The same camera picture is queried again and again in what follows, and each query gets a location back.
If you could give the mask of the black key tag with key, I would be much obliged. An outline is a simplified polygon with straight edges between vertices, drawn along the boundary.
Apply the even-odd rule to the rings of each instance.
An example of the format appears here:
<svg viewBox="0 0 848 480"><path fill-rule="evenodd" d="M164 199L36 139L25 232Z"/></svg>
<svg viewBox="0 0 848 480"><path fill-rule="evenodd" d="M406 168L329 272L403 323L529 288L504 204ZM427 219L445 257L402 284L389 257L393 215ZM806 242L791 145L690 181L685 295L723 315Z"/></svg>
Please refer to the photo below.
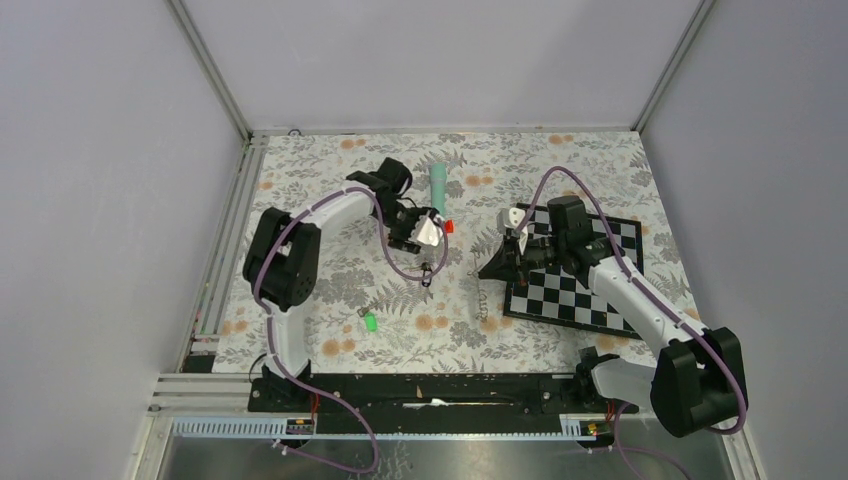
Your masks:
<svg viewBox="0 0 848 480"><path fill-rule="evenodd" d="M429 288L432 283L431 277L433 274L433 268L429 262L423 262L421 264L421 273L422 278L420 281L420 285L424 288Z"/></svg>

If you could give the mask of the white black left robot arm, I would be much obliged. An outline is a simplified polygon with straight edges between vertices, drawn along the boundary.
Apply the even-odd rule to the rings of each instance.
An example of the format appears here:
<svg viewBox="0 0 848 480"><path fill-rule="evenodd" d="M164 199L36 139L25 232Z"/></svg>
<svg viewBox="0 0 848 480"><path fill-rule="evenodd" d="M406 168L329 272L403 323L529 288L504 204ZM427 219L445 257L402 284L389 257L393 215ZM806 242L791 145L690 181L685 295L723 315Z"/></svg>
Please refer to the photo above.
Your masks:
<svg viewBox="0 0 848 480"><path fill-rule="evenodd" d="M265 368L277 376L272 398L288 411L309 401L310 385L299 377L310 364L305 322L319 277L322 246L349 224L367 217L376 221L383 253L417 254L444 238L445 218L433 206L407 206L411 171L385 158L375 171L355 171L339 187L292 213L266 209L242 268L254 300L266 313Z"/></svg>

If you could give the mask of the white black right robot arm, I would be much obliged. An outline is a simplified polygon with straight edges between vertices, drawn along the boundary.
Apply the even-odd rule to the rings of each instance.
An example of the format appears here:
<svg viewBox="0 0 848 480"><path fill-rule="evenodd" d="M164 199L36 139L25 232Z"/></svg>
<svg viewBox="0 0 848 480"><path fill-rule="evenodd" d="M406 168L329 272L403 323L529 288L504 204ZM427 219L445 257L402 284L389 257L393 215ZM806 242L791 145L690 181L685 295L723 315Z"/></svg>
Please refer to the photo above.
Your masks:
<svg viewBox="0 0 848 480"><path fill-rule="evenodd" d="M723 434L743 426L748 412L744 364L738 337L726 327L710 329L676 308L625 257L612 230L598 234L584 202L563 196L545 207L545 235L532 235L531 207L510 207L498 215L503 240L478 272L481 280L529 284L533 272L558 268L611 306L635 330L656 358L653 367L617 355L584 355L573 386L575 402L597 412L611 400L654 413L681 438L702 429Z"/></svg>

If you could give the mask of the silver carabiner keyring with chain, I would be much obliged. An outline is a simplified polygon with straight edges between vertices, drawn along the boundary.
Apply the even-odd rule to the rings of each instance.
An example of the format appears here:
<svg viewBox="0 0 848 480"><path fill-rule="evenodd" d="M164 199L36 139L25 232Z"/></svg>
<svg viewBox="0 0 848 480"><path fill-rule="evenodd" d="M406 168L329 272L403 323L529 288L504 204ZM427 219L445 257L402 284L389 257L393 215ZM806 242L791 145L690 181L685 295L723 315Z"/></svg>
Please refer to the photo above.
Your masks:
<svg viewBox="0 0 848 480"><path fill-rule="evenodd" d="M479 323L483 324L486 322L488 317L487 295L480 285L479 267L476 258L472 259L471 270L468 272L468 277L470 289L474 294L474 299L477 307L475 318Z"/></svg>

